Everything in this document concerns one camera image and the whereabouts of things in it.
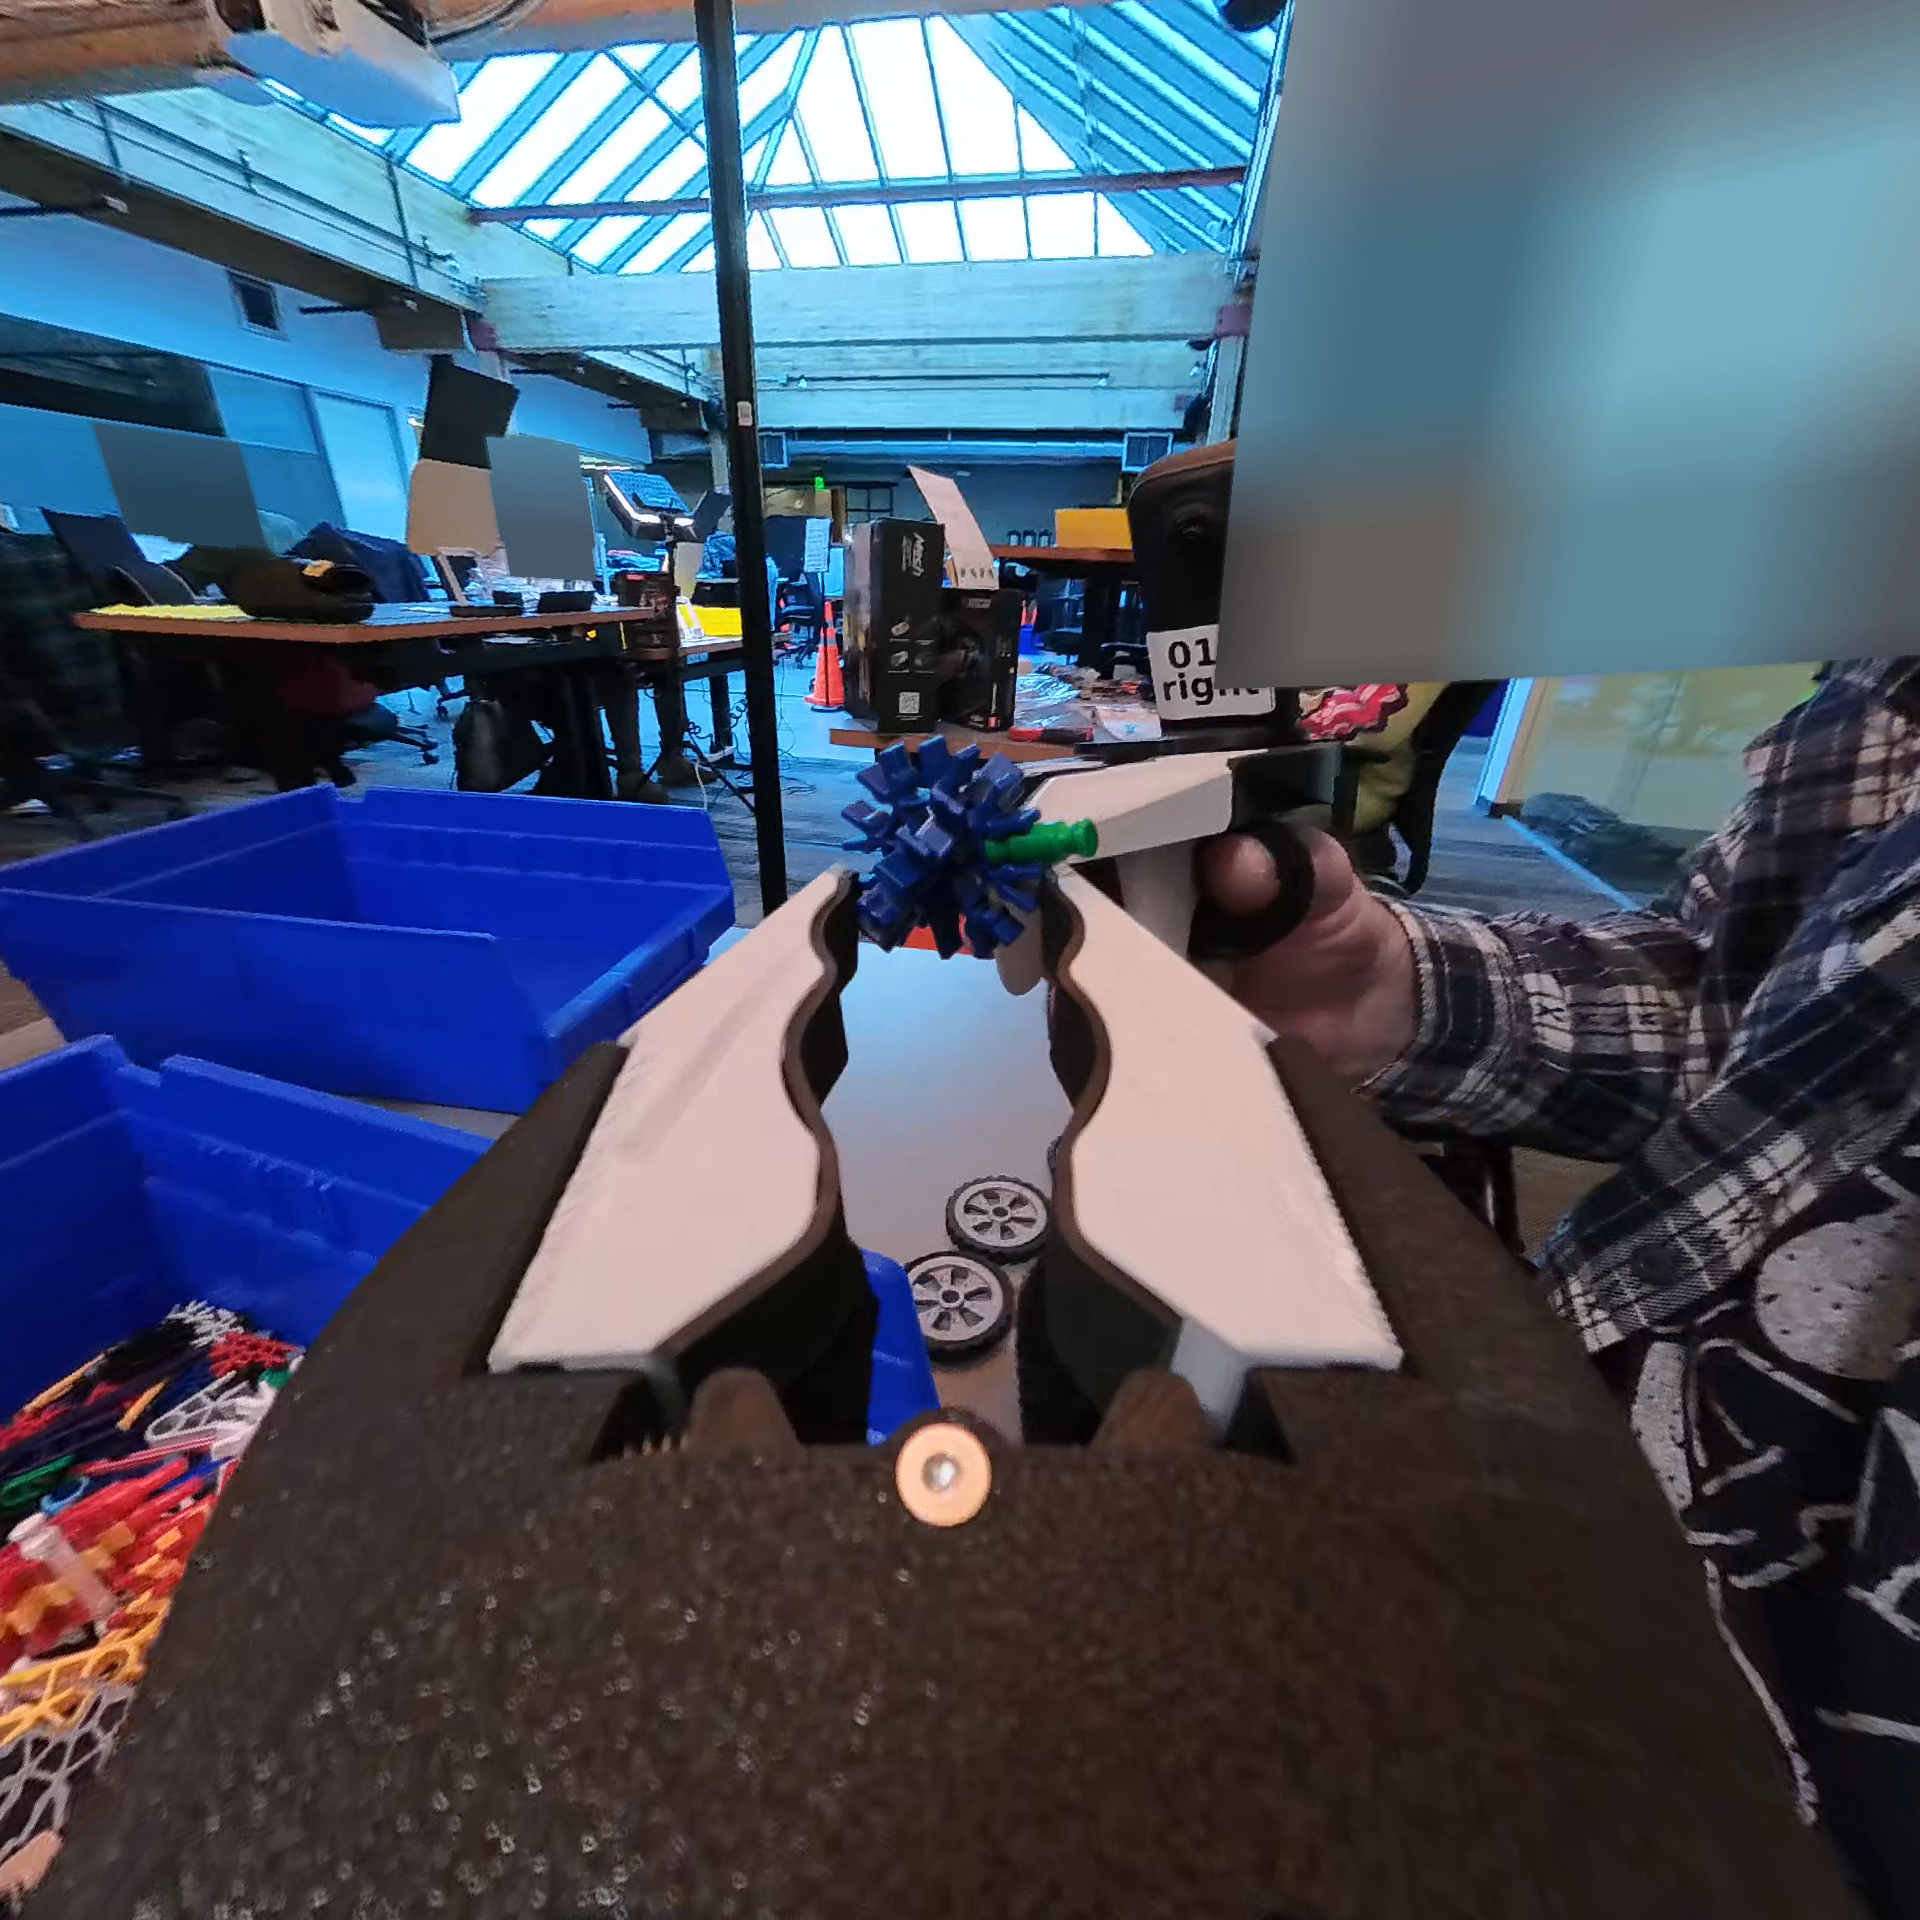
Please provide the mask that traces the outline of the person's right forearm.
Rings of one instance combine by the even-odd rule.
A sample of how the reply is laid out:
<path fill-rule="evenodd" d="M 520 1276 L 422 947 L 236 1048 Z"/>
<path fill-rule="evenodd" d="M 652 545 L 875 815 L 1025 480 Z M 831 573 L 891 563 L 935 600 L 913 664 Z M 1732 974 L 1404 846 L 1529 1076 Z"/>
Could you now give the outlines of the person's right forearm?
<path fill-rule="evenodd" d="M 1387 916 L 1396 1115 L 1586 1161 L 1681 1126 L 1710 1161 L 1915 1120 L 1915 661 L 1843 662 L 1760 736 L 1746 790 L 1655 905 L 1591 924 Z"/>

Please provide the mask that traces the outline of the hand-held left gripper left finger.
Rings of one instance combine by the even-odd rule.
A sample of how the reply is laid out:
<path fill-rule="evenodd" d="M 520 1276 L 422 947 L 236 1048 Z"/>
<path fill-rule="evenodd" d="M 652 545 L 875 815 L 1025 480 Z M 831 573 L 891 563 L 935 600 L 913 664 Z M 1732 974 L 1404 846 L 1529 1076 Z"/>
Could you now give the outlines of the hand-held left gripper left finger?
<path fill-rule="evenodd" d="M 752 1371 L 802 1439 L 864 1439 L 881 1310 L 825 1117 L 857 947 L 832 869 L 630 1029 L 495 1376 L 636 1376 L 682 1424 L 704 1381 Z"/>

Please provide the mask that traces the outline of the blue bin with tag label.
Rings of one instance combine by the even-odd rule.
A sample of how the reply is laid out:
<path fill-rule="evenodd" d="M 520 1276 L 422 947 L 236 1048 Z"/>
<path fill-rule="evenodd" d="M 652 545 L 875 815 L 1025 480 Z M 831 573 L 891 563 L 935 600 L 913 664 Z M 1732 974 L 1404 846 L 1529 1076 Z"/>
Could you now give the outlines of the blue bin with tag label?
<path fill-rule="evenodd" d="M 8 1408 L 176 1305 L 304 1349 L 26 1915 L 1001 1910 L 838 1180 L 825 1332 L 752 1366 L 842 1448 L 646 1452 L 674 1387 L 489 1371 L 616 1075 L 495 1143 L 110 1043 L 8 1078 Z"/>

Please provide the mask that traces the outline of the grey toy wheel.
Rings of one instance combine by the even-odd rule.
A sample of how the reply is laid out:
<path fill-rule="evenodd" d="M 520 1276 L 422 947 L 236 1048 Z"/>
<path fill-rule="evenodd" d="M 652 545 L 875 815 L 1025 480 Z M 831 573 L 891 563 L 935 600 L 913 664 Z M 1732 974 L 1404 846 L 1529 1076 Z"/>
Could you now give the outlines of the grey toy wheel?
<path fill-rule="evenodd" d="M 1018 1284 L 996 1262 L 944 1251 L 916 1256 L 904 1272 L 935 1366 L 983 1360 L 1012 1329 Z"/>
<path fill-rule="evenodd" d="M 1044 1248 L 1050 1197 L 1026 1180 L 983 1175 L 950 1195 L 944 1219 L 956 1251 L 996 1264 L 1025 1264 Z"/>

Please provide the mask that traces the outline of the black softbox light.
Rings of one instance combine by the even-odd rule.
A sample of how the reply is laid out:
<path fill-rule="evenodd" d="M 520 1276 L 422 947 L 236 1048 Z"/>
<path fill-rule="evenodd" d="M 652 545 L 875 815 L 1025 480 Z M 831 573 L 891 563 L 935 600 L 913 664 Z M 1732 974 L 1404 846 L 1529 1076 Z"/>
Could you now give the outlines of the black softbox light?
<path fill-rule="evenodd" d="M 513 430 L 520 395 L 510 379 L 475 372 L 436 351 L 428 366 L 418 459 L 487 470 L 492 444 Z"/>

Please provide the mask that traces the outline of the small black product box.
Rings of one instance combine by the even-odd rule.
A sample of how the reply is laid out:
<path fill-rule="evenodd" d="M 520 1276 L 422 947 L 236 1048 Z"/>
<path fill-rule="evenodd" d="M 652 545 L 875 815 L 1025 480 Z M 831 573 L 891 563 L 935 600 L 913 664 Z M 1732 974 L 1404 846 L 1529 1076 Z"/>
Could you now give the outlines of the small black product box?
<path fill-rule="evenodd" d="M 940 720 L 1006 732 L 1018 717 L 1025 597 L 944 588 L 935 623 L 935 681 Z"/>

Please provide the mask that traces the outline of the person's clothed torso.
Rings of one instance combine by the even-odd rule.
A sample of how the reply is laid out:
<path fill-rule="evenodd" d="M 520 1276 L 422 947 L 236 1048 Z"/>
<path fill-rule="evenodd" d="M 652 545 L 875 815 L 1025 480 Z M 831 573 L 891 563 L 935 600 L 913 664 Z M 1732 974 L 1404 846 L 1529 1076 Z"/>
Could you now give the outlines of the person's clothed torso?
<path fill-rule="evenodd" d="M 1710 1232 L 1630 1171 L 1542 1268 L 1619 1395 L 1715 1623 L 1875 1915 L 1915 1915 L 1915 1064 L 1843 1084 L 1841 1134 Z"/>

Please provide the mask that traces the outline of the black backpack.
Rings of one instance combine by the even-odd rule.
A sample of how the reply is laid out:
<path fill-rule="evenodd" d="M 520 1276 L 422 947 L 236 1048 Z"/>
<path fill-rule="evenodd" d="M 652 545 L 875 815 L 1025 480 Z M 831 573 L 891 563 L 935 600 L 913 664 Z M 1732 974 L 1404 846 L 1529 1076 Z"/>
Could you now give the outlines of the black backpack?
<path fill-rule="evenodd" d="M 508 792 L 540 776 L 552 759 L 552 740 L 526 711 L 473 695 L 452 720 L 451 745 L 462 792 Z"/>

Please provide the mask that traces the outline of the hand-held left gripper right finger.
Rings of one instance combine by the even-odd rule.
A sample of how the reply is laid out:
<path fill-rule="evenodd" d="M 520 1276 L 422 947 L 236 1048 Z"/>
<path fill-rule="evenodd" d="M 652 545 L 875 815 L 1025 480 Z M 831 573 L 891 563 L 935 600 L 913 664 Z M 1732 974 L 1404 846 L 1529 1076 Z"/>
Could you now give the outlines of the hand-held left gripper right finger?
<path fill-rule="evenodd" d="M 1047 885 L 1040 958 L 1070 1110 L 1018 1308 L 1023 1437 L 1092 1437 L 1143 1373 L 1215 1437 L 1259 1376 L 1400 1373 L 1271 1031 L 1079 871 Z"/>

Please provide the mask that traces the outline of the person's right hand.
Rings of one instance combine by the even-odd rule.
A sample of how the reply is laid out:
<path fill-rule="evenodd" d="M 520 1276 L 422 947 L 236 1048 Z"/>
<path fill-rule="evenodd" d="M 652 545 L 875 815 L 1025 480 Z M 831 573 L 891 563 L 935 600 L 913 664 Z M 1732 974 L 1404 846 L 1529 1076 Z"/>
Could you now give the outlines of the person's right hand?
<path fill-rule="evenodd" d="M 1412 1043 L 1412 949 L 1332 836 L 1308 824 L 1289 836 L 1312 860 L 1308 912 L 1282 942 L 1207 960 L 1203 972 L 1275 1037 L 1306 1044 L 1338 1081 L 1360 1088 Z"/>

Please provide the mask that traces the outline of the wooden desk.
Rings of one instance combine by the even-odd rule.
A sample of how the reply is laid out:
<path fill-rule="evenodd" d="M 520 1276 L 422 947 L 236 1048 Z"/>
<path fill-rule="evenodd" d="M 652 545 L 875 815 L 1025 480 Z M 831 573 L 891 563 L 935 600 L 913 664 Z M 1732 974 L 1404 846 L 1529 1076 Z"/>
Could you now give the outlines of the wooden desk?
<path fill-rule="evenodd" d="M 676 612 L 647 608 L 575 608 L 506 615 L 500 608 L 372 608 L 361 621 L 254 619 L 220 605 L 94 608 L 71 615 L 80 632 L 104 632 L 151 649 L 206 654 L 220 667 L 254 764 L 281 792 L 328 782 L 319 748 L 281 683 L 314 659 L 348 664 L 382 689 L 460 681 L 499 695 L 524 676 L 552 686 L 556 743 L 544 790 L 564 800 L 616 800 L 618 769 L 609 711 L 636 716 L 640 687 L 656 695 L 668 748 L 684 737 L 682 687 L 748 667 L 738 637 L 687 637 Z"/>

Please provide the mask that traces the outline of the black bag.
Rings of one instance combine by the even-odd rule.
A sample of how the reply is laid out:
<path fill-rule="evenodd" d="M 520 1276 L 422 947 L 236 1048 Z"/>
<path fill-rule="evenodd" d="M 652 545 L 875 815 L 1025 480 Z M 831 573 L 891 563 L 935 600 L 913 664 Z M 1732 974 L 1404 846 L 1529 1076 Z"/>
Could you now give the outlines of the black bag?
<path fill-rule="evenodd" d="M 371 575 L 350 563 L 248 555 L 223 584 L 225 600 L 254 621 L 358 627 L 376 598 Z"/>

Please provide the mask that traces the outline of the pile of colourful construction pieces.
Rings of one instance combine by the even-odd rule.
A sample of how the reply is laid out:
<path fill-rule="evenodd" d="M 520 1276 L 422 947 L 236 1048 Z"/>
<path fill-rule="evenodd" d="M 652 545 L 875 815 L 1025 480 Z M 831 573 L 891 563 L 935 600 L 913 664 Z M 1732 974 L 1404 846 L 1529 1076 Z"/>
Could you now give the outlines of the pile of colourful construction pieces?
<path fill-rule="evenodd" d="M 180 1302 L 2 1425 L 2 1913 L 64 1844 L 239 1457 L 304 1345 Z"/>

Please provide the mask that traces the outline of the blue snowflake connector assembly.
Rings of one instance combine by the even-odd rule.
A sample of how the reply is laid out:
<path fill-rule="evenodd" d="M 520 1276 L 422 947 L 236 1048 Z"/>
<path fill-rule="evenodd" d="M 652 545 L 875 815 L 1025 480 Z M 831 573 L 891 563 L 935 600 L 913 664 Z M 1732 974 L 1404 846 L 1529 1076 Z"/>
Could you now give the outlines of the blue snowflake connector assembly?
<path fill-rule="evenodd" d="M 847 847 L 862 856 L 864 940 L 891 951 L 923 929 L 942 958 L 991 958 L 1023 940 L 1042 863 L 991 852 L 1040 821 L 1018 760 L 930 736 L 883 750 L 857 782 L 867 795 L 844 817 Z"/>

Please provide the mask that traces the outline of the black metal pole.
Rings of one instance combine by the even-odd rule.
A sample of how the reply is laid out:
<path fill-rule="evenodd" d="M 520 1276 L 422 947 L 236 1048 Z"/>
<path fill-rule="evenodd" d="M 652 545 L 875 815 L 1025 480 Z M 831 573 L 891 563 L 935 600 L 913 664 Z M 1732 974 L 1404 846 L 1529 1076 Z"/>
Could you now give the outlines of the black metal pole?
<path fill-rule="evenodd" d="M 723 356 L 727 476 L 737 528 L 744 681 L 752 745 L 759 905 L 762 915 L 770 918 L 788 901 L 788 876 L 777 732 L 776 623 L 770 612 L 772 597 L 766 583 L 750 208 L 744 166 L 745 144 L 737 99 L 737 19 L 732 1 L 695 1 L 692 24 L 704 86 L 713 283 L 719 348 Z"/>

